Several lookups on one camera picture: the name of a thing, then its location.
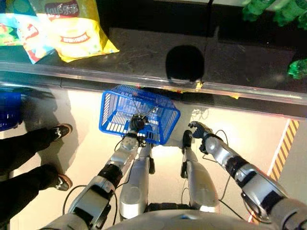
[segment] warning stripe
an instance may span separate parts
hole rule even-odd
[[[286,130],[285,136],[283,138],[283,141],[281,143],[280,149],[278,151],[278,154],[276,156],[272,172],[270,174],[270,177],[277,181],[281,175],[281,172],[283,170],[283,166],[286,163],[286,160],[289,155],[289,151],[291,148],[291,145],[293,143],[294,137],[296,135],[296,131],[299,127],[299,121],[296,120],[290,120],[288,128]],[[254,219],[252,216],[249,216],[248,218],[249,222],[258,224],[259,222]]]

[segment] shoe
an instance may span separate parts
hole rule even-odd
[[[191,143],[193,139],[193,134],[190,130],[184,131],[183,137],[182,137],[182,148],[185,147],[191,148]]]
[[[60,138],[67,136],[72,132],[72,126],[69,124],[59,124],[49,130],[51,132],[52,141],[57,141]]]
[[[66,175],[59,174],[58,175],[59,182],[54,186],[56,189],[60,191],[67,191],[72,187],[72,181]]]

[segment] metallic robot arm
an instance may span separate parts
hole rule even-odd
[[[211,154],[242,189],[242,198],[260,218],[269,218],[283,230],[307,229],[307,206],[288,198],[285,190],[255,165],[248,163],[202,123],[191,122],[200,151]]]
[[[102,229],[111,209],[109,201],[121,178],[127,172],[136,157],[138,147],[143,146],[143,139],[137,136],[144,128],[147,118],[140,115],[132,117],[130,128],[104,168],[75,198],[65,214],[42,229],[61,230],[99,230]]]

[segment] black shelf surface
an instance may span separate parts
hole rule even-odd
[[[206,5],[196,3],[97,5],[101,25],[119,53],[71,63],[54,53],[32,65],[21,46],[0,47],[0,77],[15,71],[307,105],[307,80],[287,75],[289,63],[307,57],[307,32],[295,22],[278,27],[268,11],[248,23],[242,21],[241,7],[215,4],[210,17]],[[196,81],[167,75],[167,55],[177,46],[194,46],[202,54],[204,71]],[[201,88],[198,81],[204,83]]]

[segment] blue shopping basket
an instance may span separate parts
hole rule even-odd
[[[21,94],[0,92],[0,131],[16,128],[21,122]]]
[[[180,111],[169,98],[120,85],[102,94],[99,129],[123,136],[134,114],[148,117],[149,124],[138,135],[156,145],[164,145],[168,141],[180,118]]]

